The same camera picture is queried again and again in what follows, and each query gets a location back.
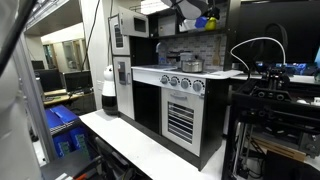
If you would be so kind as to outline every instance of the white countertop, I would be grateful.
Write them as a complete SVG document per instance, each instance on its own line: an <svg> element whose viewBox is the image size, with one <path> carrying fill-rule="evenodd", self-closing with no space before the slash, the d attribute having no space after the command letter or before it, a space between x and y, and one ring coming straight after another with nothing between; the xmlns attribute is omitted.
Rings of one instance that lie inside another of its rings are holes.
<svg viewBox="0 0 320 180"><path fill-rule="evenodd" d="M247 80L247 78L248 78L248 75L243 75L243 74L231 77L231 79L237 79L237 80ZM261 75L251 75L250 78L260 79ZM294 82L294 83L320 85L320 83L314 81L313 76L294 75L293 77L289 77L289 78L290 78L290 82Z"/></svg>
<svg viewBox="0 0 320 180"><path fill-rule="evenodd" d="M176 74L176 75L189 76L189 77L198 77L198 78L205 78L205 79L228 79L230 77L233 77L233 76L236 76L236 75L242 73L242 71L238 71L238 70L217 71L217 72L214 72L214 73L207 73L207 74L184 73L184 72L168 71L170 69L175 69L175 67L168 66L167 68L161 68L160 69L160 68L154 68L155 66L157 66L157 65L133 66L131 68L132 69L136 69L136 70L160 72L160 73L165 73L165 74Z"/></svg>
<svg viewBox="0 0 320 180"><path fill-rule="evenodd" d="M201 172L124 120L98 110L80 119L102 139L154 180L220 180L225 142Z"/></svg>

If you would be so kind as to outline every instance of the computer monitor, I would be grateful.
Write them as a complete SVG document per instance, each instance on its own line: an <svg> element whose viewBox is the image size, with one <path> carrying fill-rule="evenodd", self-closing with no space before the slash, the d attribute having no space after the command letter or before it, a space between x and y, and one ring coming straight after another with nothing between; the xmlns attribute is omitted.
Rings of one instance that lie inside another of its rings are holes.
<svg viewBox="0 0 320 180"><path fill-rule="evenodd" d="M63 77L67 92L86 91L93 86L90 71L63 73Z"/></svg>
<svg viewBox="0 0 320 180"><path fill-rule="evenodd" d="M314 63L319 50L320 40L320 3L319 1L272 2L242 4L236 44L245 40L264 36L270 23L281 24L287 31L288 63ZM270 28L268 36L282 40L277 28ZM263 61L281 63L283 61L280 47L268 42L264 53L257 58L262 41L247 43L235 50L235 54L246 62Z"/></svg>
<svg viewBox="0 0 320 180"><path fill-rule="evenodd" d="M44 69L43 61L31 61L34 70Z"/></svg>
<svg viewBox="0 0 320 180"><path fill-rule="evenodd" d="M35 76L40 78L44 92L63 89L58 69L35 70Z"/></svg>

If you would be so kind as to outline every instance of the cooking pot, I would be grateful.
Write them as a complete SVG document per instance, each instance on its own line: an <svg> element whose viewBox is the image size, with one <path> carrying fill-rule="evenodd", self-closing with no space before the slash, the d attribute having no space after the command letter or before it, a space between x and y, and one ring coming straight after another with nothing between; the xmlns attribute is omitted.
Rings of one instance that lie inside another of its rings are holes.
<svg viewBox="0 0 320 180"><path fill-rule="evenodd" d="M181 70L187 73L200 73L203 70L204 61L195 59L189 61L181 61Z"/></svg>

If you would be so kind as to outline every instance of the door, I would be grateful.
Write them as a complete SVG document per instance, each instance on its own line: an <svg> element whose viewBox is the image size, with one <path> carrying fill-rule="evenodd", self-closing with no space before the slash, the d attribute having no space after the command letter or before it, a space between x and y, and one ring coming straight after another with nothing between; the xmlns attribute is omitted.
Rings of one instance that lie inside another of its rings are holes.
<svg viewBox="0 0 320 180"><path fill-rule="evenodd" d="M119 22L122 35L149 37L149 20L147 16L119 7Z"/></svg>
<svg viewBox="0 0 320 180"><path fill-rule="evenodd" d="M161 95L162 135L200 156L204 99L166 88Z"/></svg>
<svg viewBox="0 0 320 180"><path fill-rule="evenodd" d="M130 57L113 57L118 110L134 120Z"/></svg>
<svg viewBox="0 0 320 180"><path fill-rule="evenodd" d="M129 36L123 36L119 26L119 16L109 19L111 47L114 55L130 55Z"/></svg>

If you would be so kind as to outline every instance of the stove knob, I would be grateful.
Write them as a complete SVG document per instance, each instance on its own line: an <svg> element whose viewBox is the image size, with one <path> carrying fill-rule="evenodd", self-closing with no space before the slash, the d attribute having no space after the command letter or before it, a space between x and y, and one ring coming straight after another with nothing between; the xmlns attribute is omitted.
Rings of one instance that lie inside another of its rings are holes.
<svg viewBox="0 0 320 180"><path fill-rule="evenodd" d="M189 87L189 82L188 82L188 80L182 80L181 81L181 87L183 88L183 89L187 89L188 87Z"/></svg>
<svg viewBox="0 0 320 180"><path fill-rule="evenodd" d="M201 90L201 88L202 88L201 82L195 82L195 83L193 83L193 90L199 92L199 91Z"/></svg>
<svg viewBox="0 0 320 180"><path fill-rule="evenodd" d="M168 79L166 77L162 77L160 82L162 82L162 84L167 84L168 83Z"/></svg>
<svg viewBox="0 0 320 180"><path fill-rule="evenodd" d="M176 86L178 84L178 81L176 79L171 79L169 83L171 84L171 86Z"/></svg>

